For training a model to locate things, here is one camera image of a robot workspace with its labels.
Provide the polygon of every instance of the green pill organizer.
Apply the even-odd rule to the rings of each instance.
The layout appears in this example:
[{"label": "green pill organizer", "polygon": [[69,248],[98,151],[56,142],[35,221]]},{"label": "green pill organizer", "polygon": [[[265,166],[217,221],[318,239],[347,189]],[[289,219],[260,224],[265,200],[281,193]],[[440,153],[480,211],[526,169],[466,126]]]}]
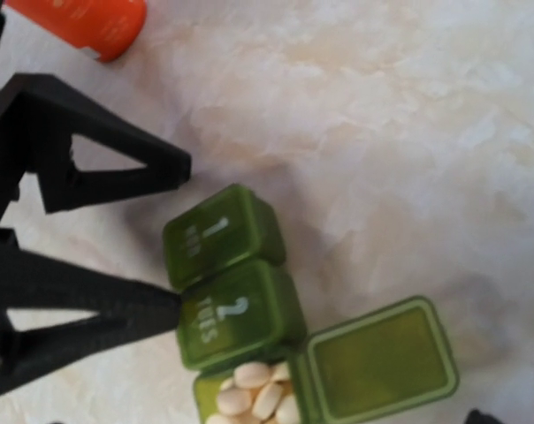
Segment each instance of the green pill organizer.
[{"label": "green pill organizer", "polygon": [[[452,395],[459,377],[432,303],[411,298],[314,334],[298,350],[253,360],[287,361],[301,424],[355,424]],[[201,421],[217,412],[224,371],[203,373],[194,391]]]},{"label": "green pill organizer", "polygon": [[275,212],[243,185],[230,185],[170,221],[163,242],[178,292],[249,258],[276,266],[286,259]]},{"label": "green pill organizer", "polygon": [[291,277],[261,260],[244,261],[200,284],[183,299],[177,339],[183,364],[225,369],[307,336]]}]

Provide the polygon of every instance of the pill box compartment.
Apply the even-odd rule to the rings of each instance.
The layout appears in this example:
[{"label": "pill box compartment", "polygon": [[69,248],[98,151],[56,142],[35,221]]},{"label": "pill box compartment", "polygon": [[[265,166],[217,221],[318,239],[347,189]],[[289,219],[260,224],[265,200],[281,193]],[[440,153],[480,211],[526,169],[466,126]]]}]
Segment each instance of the pill box compartment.
[{"label": "pill box compartment", "polygon": [[[459,378],[431,302],[417,297],[316,333],[286,360],[302,424],[354,424],[446,398]],[[216,413],[220,383],[239,364],[195,381],[202,424]]]},{"label": "pill box compartment", "polygon": [[191,285],[248,258],[278,266],[286,250],[273,208],[243,185],[230,185],[164,227],[172,287]]},{"label": "pill box compartment", "polygon": [[306,336],[293,280],[266,261],[245,261],[183,294],[177,339],[189,369],[224,370]]}]

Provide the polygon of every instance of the table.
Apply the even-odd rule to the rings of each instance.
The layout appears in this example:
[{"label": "table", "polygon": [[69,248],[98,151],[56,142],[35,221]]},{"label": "table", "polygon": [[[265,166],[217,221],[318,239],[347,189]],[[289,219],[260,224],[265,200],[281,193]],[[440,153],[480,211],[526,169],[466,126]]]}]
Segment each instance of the table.
[{"label": "table", "polygon": [[[26,178],[5,218],[23,247],[167,287],[164,224],[241,182],[278,212],[311,330],[436,302],[461,387],[381,423],[478,406],[534,424],[534,0],[149,0],[110,65],[9,12],[0,85],[16,71],[53,72],[195,159],[176,193],[53,216]],[[132,166],[86,140],[75,156]],[[0,424],[195,424],[194,377],[166,334],[0,398]]]}]

